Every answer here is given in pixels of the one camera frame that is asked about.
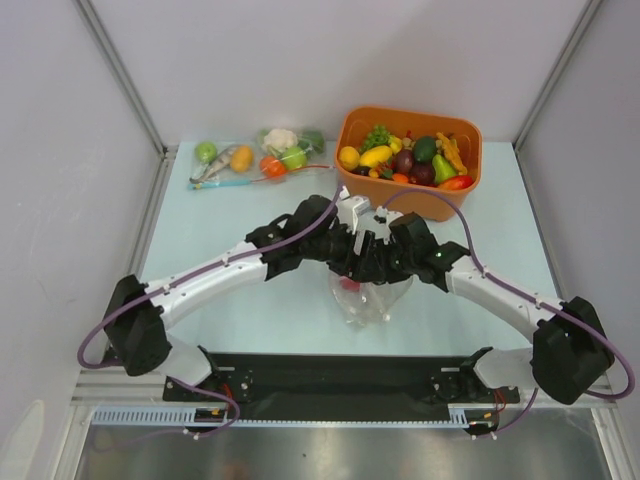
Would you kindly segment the red fake bell pepper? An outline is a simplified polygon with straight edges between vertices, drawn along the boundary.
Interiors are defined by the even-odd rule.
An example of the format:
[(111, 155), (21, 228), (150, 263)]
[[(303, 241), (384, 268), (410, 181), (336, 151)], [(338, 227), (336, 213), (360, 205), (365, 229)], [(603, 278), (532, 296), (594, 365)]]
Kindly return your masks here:
[(359, 292), (361, 288), (361, 284), (359, 282), (355, 282), (349, 278), (340, 278), (339, 285), (343, 290), (352, 293)]

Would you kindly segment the clear zip top bag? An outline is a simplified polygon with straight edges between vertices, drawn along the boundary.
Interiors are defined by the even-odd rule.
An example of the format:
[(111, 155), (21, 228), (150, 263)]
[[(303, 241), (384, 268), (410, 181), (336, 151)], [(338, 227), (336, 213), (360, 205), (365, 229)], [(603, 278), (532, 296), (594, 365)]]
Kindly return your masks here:
[(393, 284), (360, 283), (357, 293), (343, 290), (339, 285), (340, 278), (329, 273), (329, 287), (333, 297), (343, 312), (347, 323), (358, 327), (370, 324), (387, 323), (391, 319), (391, 309), (403, 297), (413, 284), (413, 279)]

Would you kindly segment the yellow fake pear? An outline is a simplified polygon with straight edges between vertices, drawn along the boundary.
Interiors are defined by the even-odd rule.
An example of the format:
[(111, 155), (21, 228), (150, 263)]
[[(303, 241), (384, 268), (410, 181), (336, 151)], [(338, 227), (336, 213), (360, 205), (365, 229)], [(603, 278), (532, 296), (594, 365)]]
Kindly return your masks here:
[(359, 166), (360, 154), (356, 148), (345, 146), (338, 153), (338, 161), (345, 170), (353, 171)]

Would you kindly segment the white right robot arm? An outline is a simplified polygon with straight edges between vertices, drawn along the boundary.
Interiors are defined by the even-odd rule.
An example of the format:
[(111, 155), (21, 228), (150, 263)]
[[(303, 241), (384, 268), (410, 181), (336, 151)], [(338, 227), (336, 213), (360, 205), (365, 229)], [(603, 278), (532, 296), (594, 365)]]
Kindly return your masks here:
[(455, 243), (438, 244), (417, 214), (402, 215), (382, 207), (373, 219), (383, 232), (394, 272), (471, 301), (498, 317), (529, 347), (501, 350), (486, 347), (469, 359), (461, 376), (463, 393), (484, 401), (498, 387), (538, 387), (553, 400), (571, 405), (592, 391), (613, 365), (594, 306), (581, 297), (569, 301), (541, 296), (491, 274), (472, 252)]

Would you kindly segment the fake green pear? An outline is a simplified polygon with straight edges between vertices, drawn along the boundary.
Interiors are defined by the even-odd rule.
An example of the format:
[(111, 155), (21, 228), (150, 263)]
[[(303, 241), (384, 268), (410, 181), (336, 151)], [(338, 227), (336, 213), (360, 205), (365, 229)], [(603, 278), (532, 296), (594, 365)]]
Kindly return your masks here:
[(433, 157), (432, 166), (435, 172), (434, 183), (436, 185), (440, 185), (458, 175), (457, 170), (440, 154), (436, 154)]

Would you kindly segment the fake yellow mango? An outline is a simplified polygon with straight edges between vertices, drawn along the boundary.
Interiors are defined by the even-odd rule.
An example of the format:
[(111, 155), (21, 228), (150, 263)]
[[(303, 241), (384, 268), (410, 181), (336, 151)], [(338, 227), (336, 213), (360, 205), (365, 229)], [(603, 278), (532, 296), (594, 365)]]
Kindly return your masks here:
[(388, 145), (376, 146), (361, 154), (359, 165), (376, 168), (379, 164), (387, 162), (392, 156), (393, 150)]

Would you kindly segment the fake orange ginger root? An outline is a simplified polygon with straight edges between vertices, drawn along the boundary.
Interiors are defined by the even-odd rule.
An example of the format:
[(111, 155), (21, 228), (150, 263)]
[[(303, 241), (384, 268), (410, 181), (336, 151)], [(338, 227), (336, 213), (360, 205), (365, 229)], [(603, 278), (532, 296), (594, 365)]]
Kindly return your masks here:
[(458, 174), (466, 175), (468, 173), (468, 169), (462, 161), (460, 150), (454, 139), (445, 136), (441, 132), (437, 132), (436, 147)]

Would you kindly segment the fake green lime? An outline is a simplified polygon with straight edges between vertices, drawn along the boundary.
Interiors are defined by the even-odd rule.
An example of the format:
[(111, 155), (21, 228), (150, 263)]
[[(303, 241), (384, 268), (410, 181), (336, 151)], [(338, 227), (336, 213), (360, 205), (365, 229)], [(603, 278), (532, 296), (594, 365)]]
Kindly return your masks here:
[(282, 155), (281, 162), (287, 168), (287, 170), (297, 170), (307, 165), (308, 159), (305, 151), (298, 147), (289, 147)]

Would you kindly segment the fake green broccoli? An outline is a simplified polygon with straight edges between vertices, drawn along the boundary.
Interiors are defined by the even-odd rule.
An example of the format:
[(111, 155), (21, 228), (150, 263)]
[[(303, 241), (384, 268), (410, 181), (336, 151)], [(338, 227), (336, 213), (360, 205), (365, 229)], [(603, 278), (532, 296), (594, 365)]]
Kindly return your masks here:
[(298, 146), (307, 153), (322, 154), (325, 151), (325, 138), (319, 130), (303, 130), (298, 136)]

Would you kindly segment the fake orange tomato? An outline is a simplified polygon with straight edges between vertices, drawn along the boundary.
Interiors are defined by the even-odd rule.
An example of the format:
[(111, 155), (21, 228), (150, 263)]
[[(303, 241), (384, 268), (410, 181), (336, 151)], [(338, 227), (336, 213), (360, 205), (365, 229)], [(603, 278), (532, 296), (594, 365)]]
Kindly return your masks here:
[(275, 156), (263, 157), (259, 163), (259, 168), (266, 179), (279, 178), (287, 173), (287, 168)]

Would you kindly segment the red-zip bag with vegetables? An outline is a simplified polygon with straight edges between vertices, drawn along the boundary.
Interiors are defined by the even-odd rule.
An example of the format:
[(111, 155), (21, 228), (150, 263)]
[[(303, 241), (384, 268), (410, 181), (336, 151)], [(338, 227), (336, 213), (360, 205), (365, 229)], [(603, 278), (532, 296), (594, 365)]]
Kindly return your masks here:
[(329, 172), (324, 133), (316, 128), (266, 128), (259, 131), (257, 175), (252, 183), (281, 183), (289, 178)]

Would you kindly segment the fake white cauliflower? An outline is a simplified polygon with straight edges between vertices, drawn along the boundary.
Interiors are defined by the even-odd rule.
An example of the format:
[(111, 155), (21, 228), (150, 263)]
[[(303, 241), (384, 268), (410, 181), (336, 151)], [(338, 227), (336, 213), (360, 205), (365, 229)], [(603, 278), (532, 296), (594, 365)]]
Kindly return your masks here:
[(297, 144), (298, 137), (296, 133), (281, 128), (269, 130), (261, 141), (262, 148), (273, 155), (280, 155)]

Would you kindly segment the fake brown potato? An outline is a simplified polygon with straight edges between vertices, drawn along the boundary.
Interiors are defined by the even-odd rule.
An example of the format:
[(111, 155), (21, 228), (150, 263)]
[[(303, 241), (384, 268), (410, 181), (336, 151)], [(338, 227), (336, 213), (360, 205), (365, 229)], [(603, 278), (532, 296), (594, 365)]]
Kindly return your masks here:
[(230, 168), (236, 173), (245, 173), (252, 167), (253, 161), (253, 150), (248, 145), (240, 145), (232, 153)]

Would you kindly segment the fake grey fish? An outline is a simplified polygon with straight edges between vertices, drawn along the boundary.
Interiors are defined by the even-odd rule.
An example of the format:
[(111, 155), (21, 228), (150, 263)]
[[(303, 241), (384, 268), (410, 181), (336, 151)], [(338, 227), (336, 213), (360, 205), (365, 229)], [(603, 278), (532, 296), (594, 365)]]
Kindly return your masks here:
[(211, 163), (209, 163), (204, 171), (196, 177), (191, 177), (191, 184), (201, 184), (212, 180), (216, 174), (230, 166), (231, 156), (237, 145), (232, 145), (224, 149)]

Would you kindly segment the blue-zip bag with fish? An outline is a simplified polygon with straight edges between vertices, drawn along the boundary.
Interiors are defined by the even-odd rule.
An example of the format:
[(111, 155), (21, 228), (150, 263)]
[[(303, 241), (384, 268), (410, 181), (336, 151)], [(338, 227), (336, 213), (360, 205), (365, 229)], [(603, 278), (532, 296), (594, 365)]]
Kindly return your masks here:
[(252, 182), (254, 152), (249, 145), (231, 144), (218, 150), (212, 142), (201, 142), (194, 155), (197, 168), (189, 178), (190, 190), (238, 187)]

